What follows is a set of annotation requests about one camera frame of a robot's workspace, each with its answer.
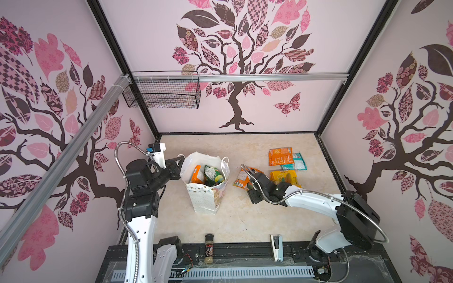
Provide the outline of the orange white snack packet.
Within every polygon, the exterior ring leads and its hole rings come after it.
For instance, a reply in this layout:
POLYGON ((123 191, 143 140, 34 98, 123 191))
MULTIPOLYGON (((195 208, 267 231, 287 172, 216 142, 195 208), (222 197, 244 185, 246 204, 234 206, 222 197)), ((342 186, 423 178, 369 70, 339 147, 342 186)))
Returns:
POLYGON ((245 191, 248 191, 248 190, 254 188, 254 186, 250 180, 250 176, 244 169, 241 169, 239 171, 237 179, 233 182, 232 185, 235 187, 239 187, 245 191))

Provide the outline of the green Fox's bag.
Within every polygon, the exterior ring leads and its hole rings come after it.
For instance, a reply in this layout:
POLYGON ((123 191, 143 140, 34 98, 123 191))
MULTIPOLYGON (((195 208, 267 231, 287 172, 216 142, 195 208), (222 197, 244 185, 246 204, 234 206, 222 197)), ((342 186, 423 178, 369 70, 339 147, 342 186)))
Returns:
POLYGON ((209 187, 217 186, 225 181, 223 174, 215 167, 205 165, 205 184, 209 187))

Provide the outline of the white paper bag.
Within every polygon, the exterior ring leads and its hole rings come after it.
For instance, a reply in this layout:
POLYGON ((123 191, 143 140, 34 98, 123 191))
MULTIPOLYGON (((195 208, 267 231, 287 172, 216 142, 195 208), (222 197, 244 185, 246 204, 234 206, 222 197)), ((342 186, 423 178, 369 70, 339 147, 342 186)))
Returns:
POLYGON ((229 158, 191 153, 184 160, 180 176, 189 193, 194 211, 216 214, 228 185, 229 158))

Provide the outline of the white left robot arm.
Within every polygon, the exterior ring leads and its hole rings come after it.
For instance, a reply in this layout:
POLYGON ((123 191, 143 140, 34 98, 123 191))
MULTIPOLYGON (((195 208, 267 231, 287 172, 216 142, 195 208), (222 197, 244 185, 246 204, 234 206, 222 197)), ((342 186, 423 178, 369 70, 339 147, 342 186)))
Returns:
POLYGON ((185 158, 169 159, 160 167, 151 159, 138 159, 126 166, 127 181, 122 217, 128 232, 126 283, 167 283, 173 263, 182 258, 179 237, 161 239, 154 250, 158 209, 166 184, 179 180, 185 158))

